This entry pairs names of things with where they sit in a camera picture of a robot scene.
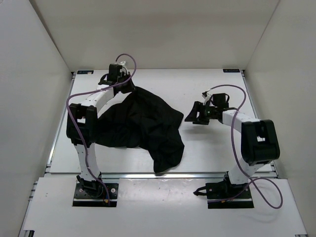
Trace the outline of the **black pleated skirt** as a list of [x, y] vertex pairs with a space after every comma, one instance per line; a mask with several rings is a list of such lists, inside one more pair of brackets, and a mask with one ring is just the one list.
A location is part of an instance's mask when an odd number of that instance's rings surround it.
[[98, 145], [147, 150], [155, 173], [180, 164], [185, 145], [179, 133], [183, 113], [159, 96], [137, 87], [98, 119]]

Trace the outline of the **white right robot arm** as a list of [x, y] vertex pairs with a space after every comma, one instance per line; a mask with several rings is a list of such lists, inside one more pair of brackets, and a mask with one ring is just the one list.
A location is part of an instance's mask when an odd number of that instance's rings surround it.
[[259, 120], [229, 106], [226, 93], [203, 93], [204, 102], [195, 101], [185, 122], [208, 125], [211, 119], [231, 128], [231, 132], [241, 134], [241, 158], [234, 168], [225, 174], [222, 194], [228, 198], [239, 192], [239, 185], [248, 183], [258, 169], [280, 157], [275, 126], [272, 120]]

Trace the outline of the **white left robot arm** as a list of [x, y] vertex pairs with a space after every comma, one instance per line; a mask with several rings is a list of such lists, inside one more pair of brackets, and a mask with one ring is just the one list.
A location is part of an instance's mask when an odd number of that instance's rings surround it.
[[73, 94], [66, 100], [66, 135], [77, 151], [80, 164], [77, 179], [93, 197], [103, 192], [95, 154], [98, 113], [118, 93], [135, 90], [133, 75], [134, 72], [127, 69], [126, 61], [110, 64], [108, 73], [101, 77], [94, 91]]

